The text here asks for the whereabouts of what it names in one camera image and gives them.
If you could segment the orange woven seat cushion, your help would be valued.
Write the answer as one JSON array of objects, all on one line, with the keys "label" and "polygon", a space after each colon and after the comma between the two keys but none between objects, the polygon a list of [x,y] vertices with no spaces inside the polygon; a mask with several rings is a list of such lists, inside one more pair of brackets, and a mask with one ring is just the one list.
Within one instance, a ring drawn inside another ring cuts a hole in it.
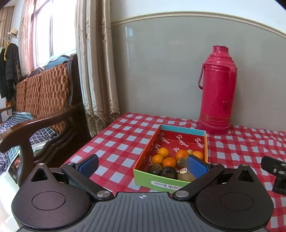
[{"label": "orange woven seat cushion", "polygon": [[67,64],[62,63],[16,85],[16,111],[46,118],[65,106],[68,97]]}]

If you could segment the window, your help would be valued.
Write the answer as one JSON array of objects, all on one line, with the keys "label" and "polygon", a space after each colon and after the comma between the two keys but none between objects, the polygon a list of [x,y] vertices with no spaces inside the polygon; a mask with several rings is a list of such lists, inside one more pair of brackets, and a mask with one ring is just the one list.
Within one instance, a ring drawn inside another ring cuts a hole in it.
[{"label": "window", "polygon": [[76,1],[24,1],[19,25],[22,75],[75,52]]}]

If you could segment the beige lace curtain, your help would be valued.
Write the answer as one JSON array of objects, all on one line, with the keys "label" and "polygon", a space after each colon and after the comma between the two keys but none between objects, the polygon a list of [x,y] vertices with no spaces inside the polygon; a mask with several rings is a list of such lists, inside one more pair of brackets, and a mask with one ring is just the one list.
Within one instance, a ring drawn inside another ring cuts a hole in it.
[{"label": "beige lace curtain", "polygon": [[82,101],[95,137],[120,117],[110,1],[78,1],[75,29]]}]

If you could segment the black hanging coat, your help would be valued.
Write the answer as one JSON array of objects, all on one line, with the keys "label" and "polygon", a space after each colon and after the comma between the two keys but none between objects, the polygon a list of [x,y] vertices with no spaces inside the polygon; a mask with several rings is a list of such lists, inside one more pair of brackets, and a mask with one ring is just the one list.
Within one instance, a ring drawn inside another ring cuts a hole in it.
[{"label": "black hanging coat", "polygon": [[9,102],[14,97],[15,86],[21,80],[18,46],[9,44],[1,50],[1,98]]}]

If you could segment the large brown kiwi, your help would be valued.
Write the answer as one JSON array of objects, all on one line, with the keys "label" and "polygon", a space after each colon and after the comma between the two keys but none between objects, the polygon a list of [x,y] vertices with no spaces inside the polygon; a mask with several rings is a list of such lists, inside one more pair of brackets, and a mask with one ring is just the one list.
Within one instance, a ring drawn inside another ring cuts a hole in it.
[{"label": "large brown kiwi", "polygon": [[178,180],[186,181],[186,182],[192,182],[196,179],[196,177],[187,169],[182,168],[177,173]]}]

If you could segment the colourful cardboard box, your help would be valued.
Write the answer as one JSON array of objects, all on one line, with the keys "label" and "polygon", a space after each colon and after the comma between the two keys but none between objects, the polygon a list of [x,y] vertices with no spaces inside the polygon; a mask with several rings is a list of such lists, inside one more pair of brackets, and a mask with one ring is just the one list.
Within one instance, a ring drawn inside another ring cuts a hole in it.
[{"label": "colourful cardboard box", "polygon": [[157,155],[160,148],[167,148],[169,156],[176,159],[179,150],[201,151],[204,162],[208,163],[208,144],[206,132],[192,128],[184,128],[170,125],[160,125],[155,134],[144,148],[137,160],[133,173],[134,181],[138,186],[143,186],[157,191],[168,191],[170,193],[181,189],[189,182],[178,179],[170,179],[161,175],[153,175],[147,172],[153,165],[152,158]]}]

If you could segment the red checkered tablecloth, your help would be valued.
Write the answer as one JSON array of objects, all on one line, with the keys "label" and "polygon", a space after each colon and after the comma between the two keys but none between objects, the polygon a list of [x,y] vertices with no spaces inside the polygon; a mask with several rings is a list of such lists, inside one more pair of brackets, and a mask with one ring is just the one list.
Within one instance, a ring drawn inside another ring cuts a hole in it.
[{"label": "red checkered tablecloth", "polygon": [[[100,132],[90,142],[68,158],[80,162],[92,154],[99,158],[99,168],[91,179],[111,190],[146,192],[134,181],[133,167],[159,125],[195,128],[196,120],[126,113]],[[285,231],[285,197],[272,191],[274,176],[261,168],[264,156],[285,160],[285,132],[231,126],[223,136],[208,136],[208,160],[227,168],[246,163],[256,173],[268,191],[274,205],[268,223],[269,231]]]}]

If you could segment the small yellow-orange mandarin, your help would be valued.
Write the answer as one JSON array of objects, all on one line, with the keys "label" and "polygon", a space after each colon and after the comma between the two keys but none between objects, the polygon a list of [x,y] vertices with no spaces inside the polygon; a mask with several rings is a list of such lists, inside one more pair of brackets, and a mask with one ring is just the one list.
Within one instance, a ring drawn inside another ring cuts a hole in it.
[{"label": "small yellow-orange mandarin", "polygon": [[167,148],[160,148],[157,152],[158,155],[162,156],[163,158],[167,158],[169,156],[169,151]]}]

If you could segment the red thermos flask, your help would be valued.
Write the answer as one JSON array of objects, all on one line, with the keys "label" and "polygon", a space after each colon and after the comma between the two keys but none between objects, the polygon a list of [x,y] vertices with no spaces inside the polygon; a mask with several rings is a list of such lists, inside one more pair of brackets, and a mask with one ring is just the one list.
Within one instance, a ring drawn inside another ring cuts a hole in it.
[{"label": "red thermos flask", "polygon": [[237,72],[229,48],[213,46],[198,80],[203,84],[198,85],[202,90],[202,101],[197,129],[212,135],[224,135],[229,131]]}]

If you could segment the straw hat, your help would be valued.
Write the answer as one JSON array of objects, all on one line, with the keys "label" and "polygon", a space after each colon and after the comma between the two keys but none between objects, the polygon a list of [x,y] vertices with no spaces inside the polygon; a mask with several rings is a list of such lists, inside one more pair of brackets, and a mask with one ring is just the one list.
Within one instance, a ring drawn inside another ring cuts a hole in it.
[{"label": "straw hat", "polygon": [[18,30],[16,28],[12,28],[7,34],[10,38],[18,38]]}]

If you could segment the small orange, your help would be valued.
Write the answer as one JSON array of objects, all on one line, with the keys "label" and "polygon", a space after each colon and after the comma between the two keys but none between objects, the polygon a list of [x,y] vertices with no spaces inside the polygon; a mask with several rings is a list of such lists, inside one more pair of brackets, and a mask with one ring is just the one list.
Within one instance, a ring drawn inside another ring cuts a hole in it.
[{"label": "small orange", "polygon": [[161,165],[163,163],[163,160],[164,160],[164,157],[157,154],[157,155],[154,155],[153,158],[152,158],[152,163],[153,164],[158,164],[158,165]]}]

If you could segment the blue checked cloth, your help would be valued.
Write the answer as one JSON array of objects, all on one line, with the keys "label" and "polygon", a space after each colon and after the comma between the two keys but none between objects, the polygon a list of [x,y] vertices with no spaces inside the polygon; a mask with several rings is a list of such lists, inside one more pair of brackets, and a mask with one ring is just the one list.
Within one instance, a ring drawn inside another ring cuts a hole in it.
[{"label": "blue checked cloth", "polygon": [[1,173],[6,172],[19,153],[20,145],[36,145],[54,138],[57,132],[46,119],[34,118],[30,113],[15,112],[1,124]]}]

